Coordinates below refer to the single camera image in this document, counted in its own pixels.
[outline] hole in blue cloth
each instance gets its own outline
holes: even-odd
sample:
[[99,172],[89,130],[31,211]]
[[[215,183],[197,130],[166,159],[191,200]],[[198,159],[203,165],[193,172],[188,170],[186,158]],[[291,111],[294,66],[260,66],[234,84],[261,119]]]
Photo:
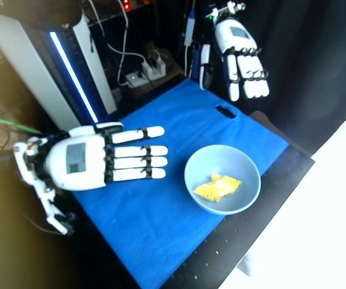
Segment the hole in blue cloth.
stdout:
[[226,107],[222,107],[221,105],[215,107],[215,109],[217,109],[221,114],[223,114],[224,116],[233,119],[235,118],[235,114],[233,112],[231,112],[228,108]]

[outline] blue mat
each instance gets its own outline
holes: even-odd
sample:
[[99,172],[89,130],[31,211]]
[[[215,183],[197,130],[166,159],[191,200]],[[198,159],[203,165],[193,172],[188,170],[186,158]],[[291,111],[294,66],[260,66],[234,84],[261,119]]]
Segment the blue mat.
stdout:
[[[225,117],[215,109],[218,105],[236,118]],[[263,174],[288,144],[191,80],[122,122],[126,130],[165,128],[163,137],[137,144],[168,147],[166,178],[110,184],[74,195],[139,286],[159,288],[223,219],[202,210],[187,192],[184,168],[189,157],[204,146],[233,146]]]

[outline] led light strip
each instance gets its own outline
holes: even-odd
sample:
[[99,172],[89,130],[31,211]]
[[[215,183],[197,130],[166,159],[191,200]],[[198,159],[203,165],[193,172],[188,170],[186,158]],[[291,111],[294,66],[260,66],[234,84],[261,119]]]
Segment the led light strip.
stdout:
[[51,36],[53,43],[55,44],[55,47],[57,48],[57,50],[59,52],[60,57],[62,58],[64,65],[66,66],[67,71],[69,72],[69,74],[71,76],[72,81],[74,82],[76,89],[78,90],[78,92],[79,92],[79,94],[80,94],[80,96],[84,102],[84,105],[86,106],[88,112],[90,113],[91,118],[93,119],[94,123],[98,123],[98,118],[96,117],[95,112],[94,112],[93,108],[91,107],[91,105],[90,105],[90,103],[86,97],[86,94],[84,93],[82,86],[81,86],[78,78],[75,75],[74,70],[72,69],[70,61],[67,58],[67,55],[64,52],[62,45],[60,44],[60,41],[59,41],[57,34],[55,32],[50,32],[50,36]]

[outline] yellow sponge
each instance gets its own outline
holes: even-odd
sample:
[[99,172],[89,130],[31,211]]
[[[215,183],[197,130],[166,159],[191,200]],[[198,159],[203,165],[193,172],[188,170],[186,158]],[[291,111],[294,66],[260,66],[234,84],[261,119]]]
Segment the yellow sponge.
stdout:
[[242,182],[238,179],[213,173],[211,182],[198,186],[194,193],[207,200],[218,202],[223,197],[234,194],[241,184]]

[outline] back of robotic hand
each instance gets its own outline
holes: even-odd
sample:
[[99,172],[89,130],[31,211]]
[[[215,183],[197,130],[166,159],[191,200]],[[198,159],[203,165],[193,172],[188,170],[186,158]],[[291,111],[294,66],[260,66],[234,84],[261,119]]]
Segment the back of robotic hand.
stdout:
[[20,175],[34,187],[48,223],[68,234],[66,216],[53,204],[55,188],[91,190],[116,181],[164,178],[167,147],[116,146],[163,134],[161,126],[123,131],[121,123],[109,122],[32,137],[26,143],[16,143],[13,150]]
[[244,10],[243,3],[229,1],[226,7],[214,8],[206,18],[213,21],[215,46],[204,44],[201,51],[200,87],[207,89],[212,81],[211,54],[217,54],[223,62],[224,77],[231,101],[239,99],[242,84],[248,98],[269,95],[268,72],[263,69],[258,57],[261,49],[254,38],[239,22],[235,13]]

